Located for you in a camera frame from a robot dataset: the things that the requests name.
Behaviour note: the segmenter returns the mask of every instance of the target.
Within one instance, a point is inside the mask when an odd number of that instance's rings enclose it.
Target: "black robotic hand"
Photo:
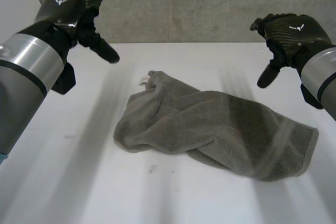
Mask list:
[[[264,19],[257,18],[250,30],[257,30],[266,39],[269,50],[274,54],[269,65],[258,79],[258,86],[269,86],[283,67],[296,68],[299,75],[307,61],[320,51],[334,47],[327,33],[310,16],[295,14],[269,14]],[[315,108],[321,104],[301,85],[305,101]]]
[[[119,61],[119,55],[96,33],[94,18],[99,14],[102,0],[45,0],[35,23],[51,22],[67,34],[69,47],[79,42],[110,63]]]

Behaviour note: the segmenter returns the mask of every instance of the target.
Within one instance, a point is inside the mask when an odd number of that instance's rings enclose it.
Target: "concrete wall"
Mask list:
[[[39,0],[0,0],[0,43],[31,25],[40,7]]]
[[[97,27],[108,42],[254,42],[269,13],[315,17],[336,42],[335,0],[105,0]]]

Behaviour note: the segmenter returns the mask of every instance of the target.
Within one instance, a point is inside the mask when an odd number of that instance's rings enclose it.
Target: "crumpled towel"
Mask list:
[[[270,108],[217,91],[199,91],[150,71],[146,90],[130,96],[114,140],[129,151],[150,148],[260,180],[304,173],[319,132]]]

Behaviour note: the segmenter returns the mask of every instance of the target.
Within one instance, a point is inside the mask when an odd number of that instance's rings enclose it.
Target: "black band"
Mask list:
[[[326,89],[326,87],[334,80],[336,79],[336,72],[333,73],[331,76],[329,76],[321,85],[321,87],[319,88],[319,91],[317,92],[317,100],[319,102],[321,102],[321,97],[322,94],[324,92],[324,90]]]
[[[0,66],[12,69],[26,78],[28,78],[30,81],[32,81],[42,92],[44,98],[47,96],[47,89],[46,86],[44,86],[43,82],[41,82],[40,79],[38,79],[34,74],[29,72],[27,69],[24,69],[23,67],[20,67],[12,62],[6,61],[6,60],[0,60]]]

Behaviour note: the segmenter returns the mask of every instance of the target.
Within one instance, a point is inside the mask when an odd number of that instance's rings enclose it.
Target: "white tabletop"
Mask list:
[[[77,84],[50,92],[0,166],[0,223],[335,223],[336,123],[307,105],[296,71],[266,88],[256,81],[264,44],[121,44],[109,65],[82,47],[69,55]],[[317,127],[308,171],[273,183],[244,178],[186,155],[127,153],[113,131],[149,70],[200,90],[261,102]]]

